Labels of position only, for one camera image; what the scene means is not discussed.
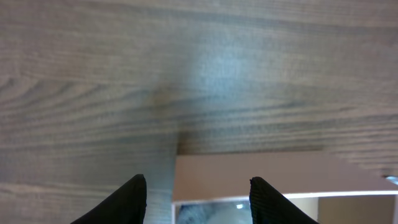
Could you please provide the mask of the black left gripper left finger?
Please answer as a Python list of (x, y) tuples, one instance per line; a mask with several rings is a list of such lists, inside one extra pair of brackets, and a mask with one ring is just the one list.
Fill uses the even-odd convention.
[(146, 200), (146, 179), (137, 174), (72, 224), (143, 224)]

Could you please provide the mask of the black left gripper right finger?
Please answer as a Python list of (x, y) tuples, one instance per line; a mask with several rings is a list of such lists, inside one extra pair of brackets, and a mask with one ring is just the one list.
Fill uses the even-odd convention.
[(253, 224), (318, 224), (261, 177), (250, 180)]

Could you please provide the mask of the clear soap dispenser bottle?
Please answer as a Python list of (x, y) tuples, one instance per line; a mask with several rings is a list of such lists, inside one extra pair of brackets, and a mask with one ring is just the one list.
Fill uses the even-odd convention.
[(181, 205), (176, 224), (252, 224), (248, 201)]

